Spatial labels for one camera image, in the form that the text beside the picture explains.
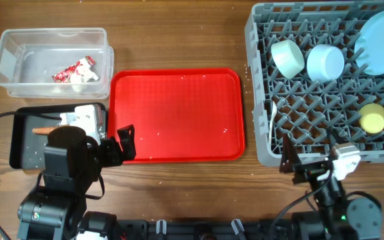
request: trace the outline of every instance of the candy wrapper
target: candy wrapper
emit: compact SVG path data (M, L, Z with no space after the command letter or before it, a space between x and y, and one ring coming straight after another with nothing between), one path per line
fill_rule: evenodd
M56 83L86 83L92 79L97 81L99 77L90 70L94 64L95 61L90 56L86 56L76 64L54 75L53 80ZM84 90L85 86L74 85L72 88L79 92Z

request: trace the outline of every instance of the transparent container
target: transparent container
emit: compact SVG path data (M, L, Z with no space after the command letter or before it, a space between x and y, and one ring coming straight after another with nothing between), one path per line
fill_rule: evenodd
M52 76L91 56L99 77L56 83ZM0 86L12 97L104 99L113 75L113 50L102 28L9 29L0 40Z

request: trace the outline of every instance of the yellow cup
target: yellow cup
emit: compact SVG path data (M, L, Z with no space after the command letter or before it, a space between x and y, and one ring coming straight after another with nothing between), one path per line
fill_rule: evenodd
M384 107L370 103L359 110L361 127L368 133L380 133L384 129Z

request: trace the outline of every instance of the dish rack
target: dish rack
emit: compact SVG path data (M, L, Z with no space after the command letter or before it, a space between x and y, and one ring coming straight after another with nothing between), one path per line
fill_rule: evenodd
M247 60L253 79L254 128L257 158L262 165L279 166L282 136L288 134L303 162L321 160L329 152L325 129L356 143L364 161L384 162L384 131L370 135L359 125L358 110L368 103L384 106L384 75L370 76L358 67L354 51L359 30L384 1L258 3L245 26ZM318 84L306 68L286 79L273 62L272 44L290 39L307 58L318 44L336 46L345 56L345 68L336 81ZM272 101L278 114L268 142Z

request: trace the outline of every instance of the black tray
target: black tray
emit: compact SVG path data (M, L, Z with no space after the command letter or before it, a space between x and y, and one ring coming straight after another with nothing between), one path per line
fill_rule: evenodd
M43 107L22 107L18 112L42 113L59 117L60 113L74 112L75 107L98 104L101 108L103 126L99 133L106 134L107 112L102 103L79 103L69 105L53 105ZM32 129L36 127L56 126L60 121L40 117L14 116L13 134L11 137L10 166L14 169L44 169L44 146L47 144L46 135L36 135Z

